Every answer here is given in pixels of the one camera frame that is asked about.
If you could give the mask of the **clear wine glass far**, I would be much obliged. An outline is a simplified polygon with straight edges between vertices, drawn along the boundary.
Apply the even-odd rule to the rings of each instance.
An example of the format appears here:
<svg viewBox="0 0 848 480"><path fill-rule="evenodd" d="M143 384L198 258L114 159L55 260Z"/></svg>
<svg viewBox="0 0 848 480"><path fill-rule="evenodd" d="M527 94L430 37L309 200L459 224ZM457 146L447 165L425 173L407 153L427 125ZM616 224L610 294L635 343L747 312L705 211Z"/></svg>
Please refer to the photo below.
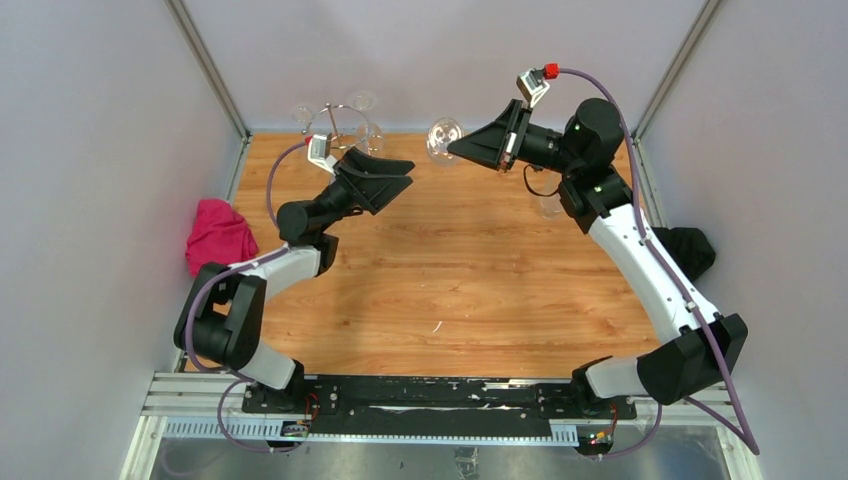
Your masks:
<svg viewBox="0 0 848 480"><path fill-rule="evenodd" d="M300 125L310 124L316 114L316 109L308 103L298 103L290 109L290 116L294 122Z"/></svg>

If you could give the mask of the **aluminium corner frame post left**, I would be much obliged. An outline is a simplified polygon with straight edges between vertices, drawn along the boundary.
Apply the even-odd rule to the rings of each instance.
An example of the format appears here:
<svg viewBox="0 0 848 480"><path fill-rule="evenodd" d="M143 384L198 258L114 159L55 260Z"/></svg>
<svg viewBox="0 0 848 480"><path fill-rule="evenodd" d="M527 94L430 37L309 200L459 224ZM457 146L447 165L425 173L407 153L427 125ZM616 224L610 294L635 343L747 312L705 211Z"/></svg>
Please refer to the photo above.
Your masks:
<svg viewBox="0 0 848 480"><path fill-rule="evenodd" d="M196 63L207 80L214 96L222 107L231 127L242 143L250 138L250 130L241 115L207 45L198 29L188 5L183 0L165 0L177 28L187 43Z"/></svg>

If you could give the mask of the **aluminium corner frame post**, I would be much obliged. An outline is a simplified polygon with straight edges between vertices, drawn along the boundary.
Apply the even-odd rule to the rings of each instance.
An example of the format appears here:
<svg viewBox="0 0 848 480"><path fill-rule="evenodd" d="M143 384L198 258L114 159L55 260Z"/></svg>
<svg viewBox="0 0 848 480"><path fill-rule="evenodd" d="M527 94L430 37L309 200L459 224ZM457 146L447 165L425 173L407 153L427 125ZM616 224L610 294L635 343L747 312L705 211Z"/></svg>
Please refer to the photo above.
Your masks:
<svg viewBox="0 0 848 480"><path fill-rule="evenodd" d="M682 42L677 48L671 62L654 90L644 112L642 113L637 126L632 132L631 137L635 143L640 142L651 128L660 109L671 94L680 75L683 73L685 67L690 61L690 58L701 42L701 39L707 32L723 4L723 0L707 0L702 2L697 15L687 30Z"/></svg>
<svg viewBox="0 0 848 480"><path fill-rule="evenodd" d="M222 107L231 127L242 143L250 138L250 130L241 115L207 45L198 29L188 5L183 0L165 0L177 28L187 43L196 63L207 80L214 96Z"/></svg>

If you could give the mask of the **clear wine glass front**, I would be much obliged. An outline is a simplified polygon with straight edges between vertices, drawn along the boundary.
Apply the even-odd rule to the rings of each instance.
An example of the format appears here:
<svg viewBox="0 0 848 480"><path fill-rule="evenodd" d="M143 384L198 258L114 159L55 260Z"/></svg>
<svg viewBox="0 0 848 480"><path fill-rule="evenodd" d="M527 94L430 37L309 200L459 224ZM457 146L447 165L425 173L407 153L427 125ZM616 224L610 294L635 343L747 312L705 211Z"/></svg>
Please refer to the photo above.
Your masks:
<svg viewBox="0 0 848 480"><path fill-rule="evenodd" d="M430 127L426 148L430 160L441 166L452 166L457 163L457 158L448 152L447 147L455 140L464 136L462 125L453 118L441 117Z"/></svg>

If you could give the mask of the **clear wine glass back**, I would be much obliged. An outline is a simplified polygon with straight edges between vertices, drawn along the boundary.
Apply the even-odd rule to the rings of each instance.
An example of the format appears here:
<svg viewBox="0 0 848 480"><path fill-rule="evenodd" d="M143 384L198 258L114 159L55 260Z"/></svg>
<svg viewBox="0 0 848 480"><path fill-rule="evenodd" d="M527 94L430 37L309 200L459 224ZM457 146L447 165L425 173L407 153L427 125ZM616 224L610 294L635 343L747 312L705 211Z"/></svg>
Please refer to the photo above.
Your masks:
<svg viewBox="0 0 848 480"><path fill-rule="evenodd" d="M376 95L365 90L356 91L350 95L348 105L362 119L354 131L355 146L370 155L381 153L385 147L385 138L382 128L371 117L377 105Z"/></svg>

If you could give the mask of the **aluminium corner frame post right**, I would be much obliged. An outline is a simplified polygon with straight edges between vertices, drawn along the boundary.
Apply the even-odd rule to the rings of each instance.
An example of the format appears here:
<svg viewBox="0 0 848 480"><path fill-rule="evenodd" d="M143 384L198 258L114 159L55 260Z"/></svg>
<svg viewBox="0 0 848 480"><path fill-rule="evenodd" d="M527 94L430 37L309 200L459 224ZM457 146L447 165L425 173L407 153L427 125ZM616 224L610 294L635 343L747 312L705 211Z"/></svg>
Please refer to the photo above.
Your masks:
<svg viewBox="0 0 848 480"><path fill-rule="evenodd" d="M654 90L644 112L642 113L637 126L632 132L631 137L635 143L640 142L651 128L660 109L671 94L680 75L683 73L685 67L690 61L690 58L701 42L701 39L707 32L723 4L723 0L707 0L702 2L697 15L687 30L682 42L677 48L671 62Z"/></svg>

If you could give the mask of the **pink cloth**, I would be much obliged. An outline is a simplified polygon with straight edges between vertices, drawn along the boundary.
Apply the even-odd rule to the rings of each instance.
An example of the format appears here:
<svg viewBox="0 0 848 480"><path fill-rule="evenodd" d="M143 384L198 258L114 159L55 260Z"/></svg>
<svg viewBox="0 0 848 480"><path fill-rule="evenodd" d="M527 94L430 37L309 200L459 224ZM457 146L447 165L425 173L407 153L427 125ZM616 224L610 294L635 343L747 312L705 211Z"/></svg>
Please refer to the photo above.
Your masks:
<svg viewBox="0 0 848 480"><path fill-rule="evenodd" d="M197 203L184 252L191 277L196 277L207 263L244 262L258 253L259 246L247 220L230 203L216 198Z"/></svg>

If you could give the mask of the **patterned clear wine glass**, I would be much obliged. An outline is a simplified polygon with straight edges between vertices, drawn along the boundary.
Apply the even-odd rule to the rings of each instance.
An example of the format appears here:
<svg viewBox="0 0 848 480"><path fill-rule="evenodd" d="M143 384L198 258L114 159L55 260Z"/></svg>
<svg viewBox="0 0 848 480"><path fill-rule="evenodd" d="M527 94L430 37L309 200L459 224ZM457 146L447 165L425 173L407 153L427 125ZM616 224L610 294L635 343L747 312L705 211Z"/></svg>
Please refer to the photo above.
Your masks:
<svg viewBox="0 0 848 480"><path fill-rule="evenodd" d="M561 204L558 193L560 181L560 174L555 172L546 173L544 185L540 190L544 196L537 198L539 213L545 219L552 220L565 215L564 207Z"/></svg>

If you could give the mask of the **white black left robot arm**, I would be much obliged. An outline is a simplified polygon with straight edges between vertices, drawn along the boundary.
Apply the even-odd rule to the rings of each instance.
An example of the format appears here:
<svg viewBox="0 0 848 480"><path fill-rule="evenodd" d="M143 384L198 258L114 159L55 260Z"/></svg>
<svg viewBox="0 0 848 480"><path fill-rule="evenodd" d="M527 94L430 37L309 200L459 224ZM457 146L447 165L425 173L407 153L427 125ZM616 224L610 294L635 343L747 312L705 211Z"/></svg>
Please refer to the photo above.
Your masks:
<svg viewBox="0 0 848 480"><path fill-rule="evenodd" d="M374 157L356 148L335 158L318 136L284 153L299 149L330 174L329 183L314 198L284 203L273 212L280 247L236 263L204 264L173 332L175 346L197 369L227 371L268 389L268 400L283 413L305 403L304 366L262 341L267 301L326 273L339 244L328 229L345 218L384 210L412 185L415 167L410 160Z"/></svg>

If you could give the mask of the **black cloth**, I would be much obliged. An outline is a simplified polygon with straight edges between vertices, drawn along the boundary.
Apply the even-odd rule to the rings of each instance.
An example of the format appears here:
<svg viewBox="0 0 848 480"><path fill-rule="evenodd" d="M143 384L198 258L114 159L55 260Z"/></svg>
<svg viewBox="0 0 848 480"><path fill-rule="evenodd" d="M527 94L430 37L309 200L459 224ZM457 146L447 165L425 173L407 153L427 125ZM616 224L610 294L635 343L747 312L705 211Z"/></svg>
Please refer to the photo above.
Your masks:
<svg viewBox="0 0 848 480"><path fill-rule="evenodd" d="M702 230L655 227L654 233L690 282L698 280L714 265L716 251Z"/></svg>

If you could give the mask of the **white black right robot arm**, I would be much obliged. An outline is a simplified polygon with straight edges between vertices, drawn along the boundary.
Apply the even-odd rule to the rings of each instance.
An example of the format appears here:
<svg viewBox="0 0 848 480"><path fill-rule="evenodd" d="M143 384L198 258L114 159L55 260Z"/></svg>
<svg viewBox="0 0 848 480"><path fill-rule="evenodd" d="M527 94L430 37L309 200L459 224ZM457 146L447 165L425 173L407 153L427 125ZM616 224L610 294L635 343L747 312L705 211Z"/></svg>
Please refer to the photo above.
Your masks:
<svg viewBox="0 0 848 480"><path fill-rule="evenodd" d="M635 357L606 357L575 369L571 403L596 417L612 397L642 395L662 405L712 386L732 373L748 336L744 320L724 315L689 281L648 228L633 192L613 167L624 139L609 101L583 101L564 130L531 123L519 100L488 125L450 142L449 154L496 171L523 161L560 174L566 214L616 264L646 311L661 344Z"/></svg>

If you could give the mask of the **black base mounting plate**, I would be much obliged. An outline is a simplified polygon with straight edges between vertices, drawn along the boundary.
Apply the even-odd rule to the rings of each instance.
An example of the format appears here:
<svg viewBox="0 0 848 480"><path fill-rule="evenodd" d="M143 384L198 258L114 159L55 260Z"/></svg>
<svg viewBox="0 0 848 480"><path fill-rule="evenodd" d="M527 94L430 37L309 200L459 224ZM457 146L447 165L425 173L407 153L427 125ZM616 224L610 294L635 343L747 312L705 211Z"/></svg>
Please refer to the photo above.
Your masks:
<svg viewBox="0 0 848 480"><path fill-rule="evenodd" d="M610 427L636 418L619 396L584 404L566 380L308 375L295 392L247 387L242 410L312 421L312 433L425 439L542 439L554 420Z"/></svg>

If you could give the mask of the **chrome wine glass rack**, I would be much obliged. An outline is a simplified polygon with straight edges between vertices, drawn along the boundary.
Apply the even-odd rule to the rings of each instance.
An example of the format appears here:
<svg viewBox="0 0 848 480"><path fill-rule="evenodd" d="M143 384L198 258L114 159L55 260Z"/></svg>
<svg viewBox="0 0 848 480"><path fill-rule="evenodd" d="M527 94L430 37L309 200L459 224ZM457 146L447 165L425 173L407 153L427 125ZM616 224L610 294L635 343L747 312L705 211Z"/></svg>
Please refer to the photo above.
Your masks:
<svg viewBox="0 0 848 480"><path fill-rule="evenodd" d="M361 122L359 113L349 105L327 103L302 130L305 145L309 136L328 135L331 153L339 161L348 150L359 149L355 146L354 131Z"/></svg>

